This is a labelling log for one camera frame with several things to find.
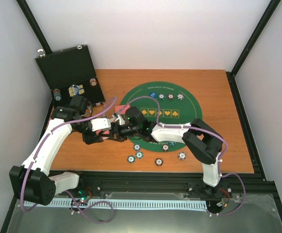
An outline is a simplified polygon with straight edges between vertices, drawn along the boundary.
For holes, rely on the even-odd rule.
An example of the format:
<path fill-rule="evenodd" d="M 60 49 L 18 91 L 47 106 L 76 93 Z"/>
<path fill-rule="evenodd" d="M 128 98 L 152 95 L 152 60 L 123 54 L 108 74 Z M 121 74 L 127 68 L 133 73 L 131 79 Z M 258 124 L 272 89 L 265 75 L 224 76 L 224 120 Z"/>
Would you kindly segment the pink-backed card deck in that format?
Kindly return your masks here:
<path fill-rule="evenodd" d="M 110 138 L 110 131 L 106 130 L 106 131 L 102 131 L 102 130 L 98 130 L 96 131 L 96 135 L 101 137 L 103 140 Z"/>

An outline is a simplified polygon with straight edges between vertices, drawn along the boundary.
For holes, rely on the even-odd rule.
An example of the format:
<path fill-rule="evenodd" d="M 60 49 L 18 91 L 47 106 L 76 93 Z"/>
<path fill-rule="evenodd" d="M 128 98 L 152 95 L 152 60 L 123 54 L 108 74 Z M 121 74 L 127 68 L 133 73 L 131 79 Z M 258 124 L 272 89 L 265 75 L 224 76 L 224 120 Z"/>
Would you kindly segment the green blue chip stack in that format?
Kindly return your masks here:
<path fill-rule="evenodd" d="M 129 163 L 134 163 L 135 160 L 136 160 L 136 158 L 135 158 L 133 155 L 130 155 L 130 156 L 128 156 L 128 158 L 127 158 L 127 161 L 128 161 Z"/>

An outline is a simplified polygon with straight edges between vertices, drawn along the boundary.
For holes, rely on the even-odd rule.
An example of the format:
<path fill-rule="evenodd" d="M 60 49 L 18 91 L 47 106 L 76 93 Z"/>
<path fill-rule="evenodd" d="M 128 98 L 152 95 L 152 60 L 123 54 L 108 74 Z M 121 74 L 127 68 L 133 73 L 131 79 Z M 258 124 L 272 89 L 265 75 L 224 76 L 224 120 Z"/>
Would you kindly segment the blue small blind button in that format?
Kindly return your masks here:
<path fill-rule="evenodd" d="M 158 94 L 157 94 L 157 92 L 150 92 L 150 93 L 148 94 L 148 96 L 151 97 L 151 98 L 156 99 L 156 98 L 158 97 Z"/>

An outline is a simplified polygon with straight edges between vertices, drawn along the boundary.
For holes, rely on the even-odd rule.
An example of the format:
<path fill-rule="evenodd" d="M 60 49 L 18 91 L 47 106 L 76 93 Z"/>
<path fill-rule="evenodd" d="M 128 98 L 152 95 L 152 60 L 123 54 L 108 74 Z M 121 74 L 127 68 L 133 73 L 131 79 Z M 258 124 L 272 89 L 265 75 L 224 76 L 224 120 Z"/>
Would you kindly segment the blue white chip stack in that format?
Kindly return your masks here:
<path fill-rule="evenodd" d="M 186 159 L 186 153 L 184 153 L 184 152 L 180 152 L 179 154 L 178 154 L 178 159 L 179 160 L 185 160 Z"/>

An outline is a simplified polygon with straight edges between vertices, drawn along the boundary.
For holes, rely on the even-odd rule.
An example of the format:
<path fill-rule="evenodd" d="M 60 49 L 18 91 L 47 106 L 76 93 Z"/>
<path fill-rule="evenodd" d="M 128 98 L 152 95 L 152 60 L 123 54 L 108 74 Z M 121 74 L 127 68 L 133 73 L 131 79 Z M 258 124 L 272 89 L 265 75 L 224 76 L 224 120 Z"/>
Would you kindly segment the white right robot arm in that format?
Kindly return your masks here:
<path fill-rule="evenodd" d="M 154 121 L 133 120 L 120 125 L 112 122 L 109 130 L 101 132 L 103 137 L 114 141 L 124 141 L 138 136 L 145 142 L 177 142 L 185 144 L 194 157 L 202 163 L 203 182 L 216 187 L 222 177 L 221 156 L 228 149 L 227 142 L 203 120 L 196 118 L 191 123 L 163 124 Z"/>

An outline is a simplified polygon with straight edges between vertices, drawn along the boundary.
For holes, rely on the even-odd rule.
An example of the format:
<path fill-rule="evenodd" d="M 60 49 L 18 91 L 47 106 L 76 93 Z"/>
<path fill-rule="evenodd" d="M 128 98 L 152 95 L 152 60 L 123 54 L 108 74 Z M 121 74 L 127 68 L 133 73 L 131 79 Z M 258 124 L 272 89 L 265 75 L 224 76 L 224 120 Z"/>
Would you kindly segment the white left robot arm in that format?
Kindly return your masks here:
<path fill-rule="evenodd" d="M 44 135 L 31 155 L 21 166 L 13 166 L 9 172 L 14 194 L 20 200 L 23 211 L 25 201 L 48 205 L 55 195 L 70 190 L 82 195 L 87 189 L 85 181 L 74 172 L 49 176 L 50 168 L 65 139 L 74 131 L 96 137 L 98 131 L 108 130 L 107 118 L 91 116 L 83 118 L 88 100 L 72 97 L 67 107 L 56 107 Z"/>

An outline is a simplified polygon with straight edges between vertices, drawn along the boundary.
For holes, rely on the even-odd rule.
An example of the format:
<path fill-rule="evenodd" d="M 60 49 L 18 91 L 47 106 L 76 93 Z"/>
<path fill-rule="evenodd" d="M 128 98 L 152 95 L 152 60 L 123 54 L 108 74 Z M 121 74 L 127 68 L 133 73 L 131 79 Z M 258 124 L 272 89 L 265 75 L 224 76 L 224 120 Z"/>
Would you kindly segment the dealt pink card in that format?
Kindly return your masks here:
<path fill-rule="evenodd" d="M 126 110 L 130 108 L 130 105 L 117 105 L 115 106 L 115 112 L 120 115 L 124 115 Z"/>

